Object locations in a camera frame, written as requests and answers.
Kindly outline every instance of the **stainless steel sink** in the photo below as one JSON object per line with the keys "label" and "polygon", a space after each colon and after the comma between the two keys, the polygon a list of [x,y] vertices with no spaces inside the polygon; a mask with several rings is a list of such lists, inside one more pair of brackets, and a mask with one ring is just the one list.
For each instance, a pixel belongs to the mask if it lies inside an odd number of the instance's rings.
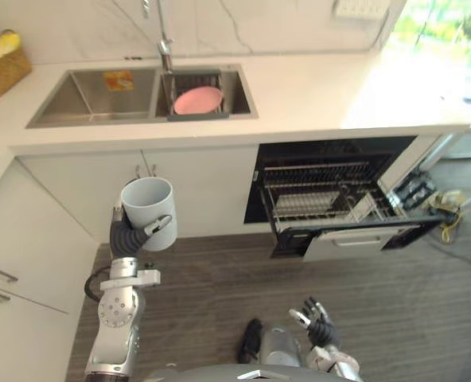
{"label": "stainless steel sink", "polygon": [[[130,73],[132,85],[111,90],[106,76],[120,71]],[[173,101],[182,92],[206,84],[217,86],[224,94],[218,110],[174,114]],[[161,68],[107,68],[66,72],[27,128],[256,117],[240,65],[176,68],[171,75]]]}
{"label": "stainless steel sink", "polygon": [[113,91],[103,74],[118,70],[66,72],[27,127],[145,122],[149,118],[156,68],[120,69],[130,72],[133,90]]}

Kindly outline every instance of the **label sticker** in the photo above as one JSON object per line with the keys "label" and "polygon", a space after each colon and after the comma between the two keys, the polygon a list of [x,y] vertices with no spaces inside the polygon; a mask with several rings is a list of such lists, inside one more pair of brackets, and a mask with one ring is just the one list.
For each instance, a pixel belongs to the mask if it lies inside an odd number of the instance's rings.
{"label": "label sticker", "polygon": [[113,92],[127,92],[134,90],[133,76],[129,70],[104,72],[103,78],[109,90]]}

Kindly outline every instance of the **marble backsplash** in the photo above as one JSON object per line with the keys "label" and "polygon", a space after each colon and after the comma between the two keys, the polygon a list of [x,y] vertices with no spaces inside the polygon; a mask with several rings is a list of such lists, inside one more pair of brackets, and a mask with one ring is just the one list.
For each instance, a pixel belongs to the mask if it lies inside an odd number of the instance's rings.
{"label": "marble backsplash", "polygon": [[[387,20],[334,18],[333,0],[165,0],[173,55],[364,51],[394,24],[405,0],[391,0]],[[0,0],[0,30],[17,30],[33,63],[155,57],[156,1]]]}

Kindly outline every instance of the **wooden floor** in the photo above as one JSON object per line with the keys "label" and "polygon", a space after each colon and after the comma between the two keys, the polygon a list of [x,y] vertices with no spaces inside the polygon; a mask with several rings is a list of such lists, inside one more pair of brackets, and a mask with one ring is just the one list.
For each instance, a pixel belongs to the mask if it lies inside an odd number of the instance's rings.
{"label": "wooden floor", "polygon": [[[471,161],[441,162],[439,188],[471,194]],[[361,364],[367,382],[471,381],[471,215],[456,244],[429,236],[405,250],[370,259],[303,264],[269,259],[270,235],[178,240],[146,253],[162,285],[146,291],[141,351],[134,375],[232,363],[247,322],[280,322],[308,349],[305,333],[288,317],[313,295],[342,335],[342,349]],[[108,264],[107,247],[95,267]],[[97,305],[86,300],[67,382],[81,381],[98,327]]]}

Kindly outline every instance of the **robotic hand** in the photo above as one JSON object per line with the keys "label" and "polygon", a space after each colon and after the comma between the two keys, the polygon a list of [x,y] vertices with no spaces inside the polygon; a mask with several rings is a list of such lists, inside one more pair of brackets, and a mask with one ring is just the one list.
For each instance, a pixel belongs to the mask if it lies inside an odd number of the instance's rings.
{"label": "robotic hand", "polygon": [[104,291],[98,305],[99,330],[85,369],[86,381],[130,379],[138,349],[138,324],[145,308],[141,289],[160,283],[158,270],[138,270],[136,252],[171,220],[170,215],[164,215],[144,228],[133,229],[121,201],[115,204],[110,226],[110,279],[99,285]]}
{"label": "robotic hand", "polygon": [[309,297],[302,311],[289,310],[290,316],[306,329],[313,348],[306,357],[306,367],[362,382],[357,361],[338,350],[340,336],[322,304]]}

